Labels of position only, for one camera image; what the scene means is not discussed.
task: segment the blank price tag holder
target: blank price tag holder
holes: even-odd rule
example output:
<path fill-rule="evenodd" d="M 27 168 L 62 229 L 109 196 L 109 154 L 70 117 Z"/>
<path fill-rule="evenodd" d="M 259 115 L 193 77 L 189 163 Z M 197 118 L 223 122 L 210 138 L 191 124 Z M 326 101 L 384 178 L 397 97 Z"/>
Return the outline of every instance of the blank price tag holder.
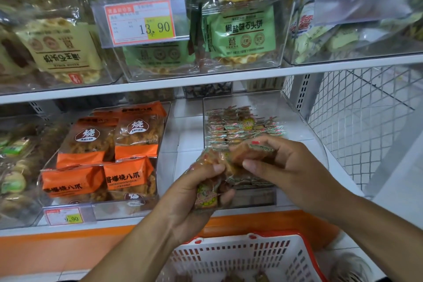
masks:
<path fill-rule="evenodd" d="M 50 206 L 44 215 L 49 226 L 96 222 L 91 204 Z"/>
<path fill-rule="evenodd" d="M 103 48 L 189 39 L 185 0 L 103 0 L 92 9 Z"/>

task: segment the shelf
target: shelf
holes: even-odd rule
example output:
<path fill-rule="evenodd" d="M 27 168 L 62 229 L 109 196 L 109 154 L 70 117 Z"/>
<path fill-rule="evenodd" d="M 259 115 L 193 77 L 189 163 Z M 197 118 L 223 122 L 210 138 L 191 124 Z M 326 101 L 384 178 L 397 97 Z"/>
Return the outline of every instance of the shelf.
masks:
<path fill-rule="evenodd" d="M 284 116 L 289 115 L 284 123 L 287 138 L 303 142 L 309 150 L 323 163 L 328 163 L 329 170 L 336 180 L 357 195 L 363 195 L 362 191 L 353 182 L 350 176 L 340 166 L 332 154 L 326 149 L 322 150 L 319 140 L 310 132 L 307 124 L 300 118 L 295 122 L 294 115 L 298 115 L 289 106 L 283 107 Z M 171 107 L 166 126 L 165 136 L 161 145 L 157 169 L 157 184 L 159 195 L 163 195 L 168 187 L 190 166 L 201 154 L 204 147 L 203 133 L 203 101 L 180 99 Z M 275 190 L 273 205 L 258 206 L 252 208 L 236 208 L 218 210 L 214 216 L 237 215 L 247 213 L 272 212 L 298 209 L 286 195 L 279 189 Z M 21 236 L 32 234 L 48 234 L 55 232 L 72 232 L 80 230 L 95 230 L 117 226 L 136 225 L 142 217 L 128 217 L 125 219 L 103 220 L 93 223 L 48 226 L 45 218 L 41 218 L 37 226 L 0 230 L 0 237 Z"/>
<path fill-rule="evenodd" d="M 90 95 L 113 94 L 121 92 L 132 92 L 137 90 L 158 89 L 168 87 L 181 87 L 199 85 L 205 83 L 221 83 L 241 81 L 256 78 L 281 77 L 291 75 L 302 75 L 316 72 L 341 71 L 356 68 L 368 68 L 392 65 L 407 65 L 423 62 L 423 54 L 389 56 L 372 59 L 358 59 L 328 62 L 322 64 L 268 68 L 260 70 L 245 70 L 222 72 L 207 75 L 190 75 L 186 77 L 167 78 L 159 80 L 147 80 L 135 83 L 122 83 L 121 81 L 103 86 L 80 87 L 71 89 L 46 90 L 40 92 L 28 92 L 12 95 L 0 95 L 1 104 L 32 102 L 38 100 L 50 100 L 59 98 L 71 98 Z"/>

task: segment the forearm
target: forearm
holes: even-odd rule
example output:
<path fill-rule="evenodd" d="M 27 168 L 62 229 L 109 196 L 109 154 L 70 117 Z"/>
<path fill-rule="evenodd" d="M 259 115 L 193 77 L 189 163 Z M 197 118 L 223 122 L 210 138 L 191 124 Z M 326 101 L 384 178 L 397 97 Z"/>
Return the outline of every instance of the forearm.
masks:
<path fill-rule="evenodd" d="M 154 282 L 175 247 L 168 226 L 152 212 L 82 281 Z"/>
<path fill-rule="evenodd" d="M 394 282 L 422 279 L 422 230 L 355 195 L 336 208 L 329 220 L 351 236 Z"/>

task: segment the white plastic basket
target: white plastic basket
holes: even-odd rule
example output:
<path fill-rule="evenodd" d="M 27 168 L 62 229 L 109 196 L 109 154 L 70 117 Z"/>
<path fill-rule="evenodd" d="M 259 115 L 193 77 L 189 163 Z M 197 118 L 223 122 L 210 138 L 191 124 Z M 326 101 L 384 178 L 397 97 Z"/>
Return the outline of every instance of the white plastic basket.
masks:
<path fill-rule="evenodd" d="M 311 246 L 293 231 L 194 239 L 173 251 L 157 281 L 189 274 L 193 282 L 220 282 L 232 271 L 245 282 L 259 271 L 270 282 L 327 282 Z"/>

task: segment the person's right hand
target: person's right hand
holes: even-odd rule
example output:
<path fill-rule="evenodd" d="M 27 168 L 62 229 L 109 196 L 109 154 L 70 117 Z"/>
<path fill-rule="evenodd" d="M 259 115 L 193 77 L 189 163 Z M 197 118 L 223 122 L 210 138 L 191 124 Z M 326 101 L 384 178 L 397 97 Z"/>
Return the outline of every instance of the person's right hand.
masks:
<path fill-rule="evenodd" d="M 301 142 L 263 135 L 254 138 L 277 151 L 273 165 L 244 160 L 242 166 L 255 176 L 282 189 L 298 207 L 331 220 L 333 212 L 353 194 L 344 188 Z"/>

